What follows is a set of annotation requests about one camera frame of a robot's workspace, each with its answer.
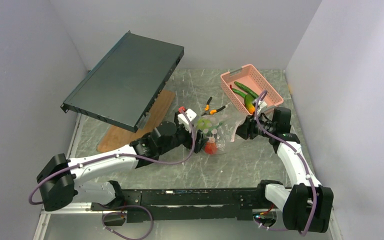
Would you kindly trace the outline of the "small orange fake fruit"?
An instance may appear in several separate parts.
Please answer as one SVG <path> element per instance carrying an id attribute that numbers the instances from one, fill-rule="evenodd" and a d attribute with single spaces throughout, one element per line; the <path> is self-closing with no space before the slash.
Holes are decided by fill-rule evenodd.
<path id="1" fill-rule="evenodd" d="M 217 144 L 215 142 L 206 142 L 204 146 L 204 152 L 209 155 L 215 155 L 218 151 Z"/>

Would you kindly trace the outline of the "clear zip top bag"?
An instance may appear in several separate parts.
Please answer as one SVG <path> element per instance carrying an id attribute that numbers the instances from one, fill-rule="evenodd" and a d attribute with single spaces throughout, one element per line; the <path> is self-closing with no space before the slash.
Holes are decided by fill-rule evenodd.
<path id="1" fill-rule="evenodd" d="M 216 113 L 214 115 L 205 115 L 199 118 L 210 119 L 213 123 L 213 126 L 209 130 L 205 129 L 203 133 L 208 137 L 208 141 L 216 143 L 217 153 L 214 155 L 231 152 L 244 142 L 244 139 L 236 135 L 236 129 L 244 122 L 245 117 L 246 116 L 242 113 Z"/>

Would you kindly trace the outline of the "green orange fake mango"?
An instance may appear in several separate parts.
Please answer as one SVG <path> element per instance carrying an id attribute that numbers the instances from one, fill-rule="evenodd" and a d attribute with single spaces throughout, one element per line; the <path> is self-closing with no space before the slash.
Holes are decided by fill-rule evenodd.
<path id="1" fill-rule="evenodd" d="M 254 100 L 255 98 L 250 94 L 246 94 L 244 97 L 244 106 L 251 115 L 255 113 Z"/>

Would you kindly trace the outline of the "green fake chili pepper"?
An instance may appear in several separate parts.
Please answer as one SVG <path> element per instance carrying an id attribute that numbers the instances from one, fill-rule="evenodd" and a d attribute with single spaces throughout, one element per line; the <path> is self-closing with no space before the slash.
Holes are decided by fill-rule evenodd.
<path id="1" fill-rule="evenodd" d="M 244 92 L 242 92 L 242 91 L 240 91 L 240 90 L 238 90 L 238 89 L 236 89 L 236 88 L 231 88 L 231 91 L 232 91 L 233 93 L 239 95 L 239 96 L 242 97 L 243 99 L 246 98 L 246 95 L 247 95 L 247 94 L 244 93 Z"/>

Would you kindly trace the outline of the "green fake cucumber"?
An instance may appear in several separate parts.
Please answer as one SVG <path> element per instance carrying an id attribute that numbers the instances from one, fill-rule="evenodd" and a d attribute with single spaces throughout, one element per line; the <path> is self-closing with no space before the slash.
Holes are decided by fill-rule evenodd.
<path id="1" fill-rule="evenodd" d="M 256 92 L 254 92 L 251 88 L 248 86 L 244 85 L 243 83 L 240 83 L 238 81 L 235 81 L 234 84 L 239 87 L 241 90 L 245 91 L 247 94 L 250 94 L 253 96 L 255 99 L 259 96 Z"/>

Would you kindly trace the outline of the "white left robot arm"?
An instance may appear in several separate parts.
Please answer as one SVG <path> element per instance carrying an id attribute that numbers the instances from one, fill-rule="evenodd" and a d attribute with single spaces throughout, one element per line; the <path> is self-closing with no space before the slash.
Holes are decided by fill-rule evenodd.
<path id="1" fill-rule="evenodd" d="M 164 121 L 141 138 L 112 151 L 83 158 L 66 158 L 63 153 L 54 155 L 37 175 L 34 190 L 40 192 L 39 204 L 48 212 L 74 202 L 94 202 L 117 210 L 125 201 L 120 184 L 115 180 L 97 183 L 93 179 L 152 163 L 161 164 L 160 156 L 181 145 L 190 153 L 198 153 L 206 142 L 202 130 Z"/>

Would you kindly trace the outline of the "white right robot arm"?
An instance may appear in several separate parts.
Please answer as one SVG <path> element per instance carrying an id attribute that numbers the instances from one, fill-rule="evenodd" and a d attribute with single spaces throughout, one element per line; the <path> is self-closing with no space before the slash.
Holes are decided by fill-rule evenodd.
<path id="1" fill-rule="evenodd" d="M 291 183 L 291 189 L 288 189 L 279 181 L 262 180 L 255 200 L 262 208 L 274 204 L 280 209 L 287 230 L 298 231 L 301 235 L 325 233 L 329 227 L 334 193 L 331 188 L 323 186 L 311 171 L 299 137 L 291 131 L 291 118 L 290 109 L 275 107 L 271 119 L 264 113 L 248 115 L 236 130 L 244 140 L 257 136 L 268 138 Z"/>

